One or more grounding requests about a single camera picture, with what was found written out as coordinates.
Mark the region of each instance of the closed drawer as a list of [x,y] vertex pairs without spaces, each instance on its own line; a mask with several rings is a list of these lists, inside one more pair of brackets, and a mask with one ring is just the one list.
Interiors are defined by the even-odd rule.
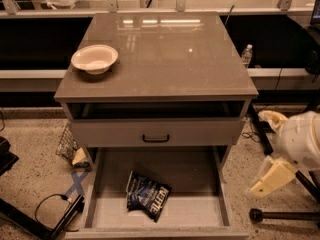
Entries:
[[244,120],[75,120],[75,140],[87,147],[203,146],[236,144]]
[[[192,237],[245,239],[229,220],[218,156],[212,148],[108,148],[98,151],[80,230],[66,239]],[[131,170],[172,187],[157,223],[126,208]]]

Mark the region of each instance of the black handle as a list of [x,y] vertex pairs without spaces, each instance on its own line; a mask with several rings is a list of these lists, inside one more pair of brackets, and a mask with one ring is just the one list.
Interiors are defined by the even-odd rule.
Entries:
[[143,134],[142,140],[145,143],[166,143],[170,140],[170,135],[167,134],[167,136],[165,136],[165,138],[159,139],[159,138],[147,138],[146,135]]

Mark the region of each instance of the bowl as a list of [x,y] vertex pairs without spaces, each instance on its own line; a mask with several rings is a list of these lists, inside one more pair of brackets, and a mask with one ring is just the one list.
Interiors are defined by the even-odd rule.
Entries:
[[108,45],[90,45],[75,52],[71,64],[91,75],[106,72],[117,60],[118,52]]

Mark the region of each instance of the concrete floor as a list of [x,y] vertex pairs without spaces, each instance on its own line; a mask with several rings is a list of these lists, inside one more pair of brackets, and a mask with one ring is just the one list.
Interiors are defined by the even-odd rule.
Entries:
[[[75,171],[65,160],[56,155],[67,120],[60,108],[1,109],[5,116],[5,128],[0,132],[11,143],[10,151],[19,157],[13,168],[0,177],[1,198],[34,218],[37,205],[52,194],[65,194],[73,184],[71,173]],[[251,132],[247,119],[243,132]],[[277,154],[275,135],[268,137]],[[249,233],[248,239],[320,239],[316,222],[264,220],[253,224],[248,216],[251,208],[263,211],[320,212],[320,206],[301,186],[293,181],[268,197],[248,198],[244,193],[264,159],[263,147],[251,139],[240,137],[229,154],[223,168],[226,193],[232,211],[233,226]],[[86,190],[89,177],[82,187]],[[77,196],[74,191],[71,197]],[[54,227],[67,203],[59,198],[49,199],[41,206],[38,218]],[[79,219],[71,225],[77,229]],[[0,239],[37,239],[19,227],[0,219]]]

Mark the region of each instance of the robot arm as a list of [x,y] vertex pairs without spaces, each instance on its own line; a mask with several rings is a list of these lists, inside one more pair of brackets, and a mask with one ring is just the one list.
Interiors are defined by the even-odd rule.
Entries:
[[320,168],[320,114],[306,112],[287,118],[267,110],[259,117],[276,132],[282,154],[264,160],[249,190],[255,197],[264,197],[292,181],[298,169]]

